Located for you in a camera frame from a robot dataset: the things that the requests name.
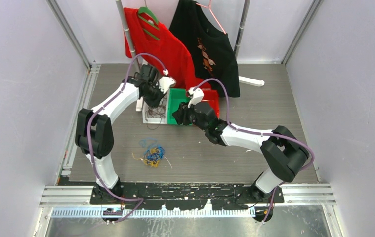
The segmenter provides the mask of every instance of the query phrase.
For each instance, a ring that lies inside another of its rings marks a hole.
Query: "graphic print on shirt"
[[[215,62],[209,58],[208,54],[206,53],[206,48],[202,44],[202,39],[198,37],[198,48],[202,51],[203,56],[203,65],[205,66],[205,69],[209,72],[209,74],[214,78],[212,71],[212,65],[216,65]]]

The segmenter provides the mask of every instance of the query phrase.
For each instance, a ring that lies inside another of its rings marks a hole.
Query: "t-shirt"
[[[159,58],[168,69],[169,76],[176,80],[176,88],[188,90],[203,81],[195,77],[195,68],[189,51],[165,25],[158,23],[158,29],[156,29],[138,17],[138,9],[125,8],[124,11],[136,53],[150,53]],[[151,20],[147,14],[141,15]],[[143,29],[155,35],[159,40],[145,33]],[[126,56],[131,58],[126,38],[125,47]],[[142,57],[162,74],[163,68],[159,62],[149,56]],[[201,88],[210,88],[210,85],[205,83]]]
[[[224,84],[228,96],[240,96],[238,65],[228,35],[212,25],[195,1],[179,1],[170,31],[192,55],[196,77],[216,78]],[[210,85],[224,97],[218,83],[211,81]]]

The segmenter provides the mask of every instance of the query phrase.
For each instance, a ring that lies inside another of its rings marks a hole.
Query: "clothes hanger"
[[[150,16],[153,20],[153,22],[143,18],[140,14],[142,13],[145,13],[147,14],[148,16]],[[146,23],[148,23],[149,25],[151,25],[152,27],[154,27],[155,29],[158,30],[158,26],[156,26],[156,24],[158,25],[158,19],[157,17],[152,13],[152,11],[150,9],[148,9],[147,7],[145,6],[142,6],[138,9],[138,17],[139,19],[145,21]],[[151,32],[149,32],[148,30],[142,28],[144,30],[145,33],[149,34],[149,36],[151,36],[152,38],[156,39],[156,40],[160,40],[157,36],[153,35]]]
[[[204,8],[207,8],[209,9],[210,13],[212,14],[212,16],[215,18],[215,21],[218,23],[219,27],[222,29],[222,31],[224,32],[224,34],[226,34],[224,28],[221,26],[221,23],[218,21],[218,19],[216,18],[215,14],[213,13],[212,9],[210,8],[210,3],[212,2],[212,0],[209,0],[209,4],[207,6],[205,5],[202,5],[202,4],[199,4],[199,3],[196,3],[196,5],[199,5],[201,7],[204,7]]]

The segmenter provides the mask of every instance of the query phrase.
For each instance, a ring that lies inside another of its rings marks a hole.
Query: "clothing rack leg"
[[[249,11],[250,0],[245,0],[243,14],[241,15],[240,27],[238,28],[237,40],[234,46],[235,58],[238,56],[238,51],[240,50],[241,38],[243,37],[243,29],[246,24],[247,12]]]
[[[123,31],[125,33],[127,44],[129,45],[130,54],[132,58],[134,58],[136,55],[136,51],[135,51],[135,48],[133,47],[132,38],[130,37],[129,26],[127,26],[125,12],[123,11],[122,0],[116,0],[116,6],[118,7],[119,16],[121,17]],[[138,59],[135,60],[135,68],[138,72],[141,71]]]

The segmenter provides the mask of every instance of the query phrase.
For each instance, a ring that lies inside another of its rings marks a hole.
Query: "gray wood tabletop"
[[[91,107],[101,103],[119,87],[126,70],[127,64],[101,65]],[[305,142],[285,67],[279,64],[240,64],[239,72],[244,77],[264,80],[265,85],[256,87],[241,83],[241,97],[229,100],[230,120],[254,129],[274,129],[283,125]],[[220,117],[225,119],[224,98],[219,100],[219,107]],[[113,124],[115,144],[112,160],[122,181],[252,183],[268,168],[262,154],[240,147],[214,145],[194,126],[149,124],[148,127],[142,123],[142,113],[135,111],[135,103]],[[139,145],[139,141],[145,138],[157,139],[169,162],[163,159],[154,168],[136,160],[145,151]],[[90,162],[80,150],[77,151],[70,180],[95,180]],[[314,168],[311,166],[300,172],[294,182],[317,182]]]

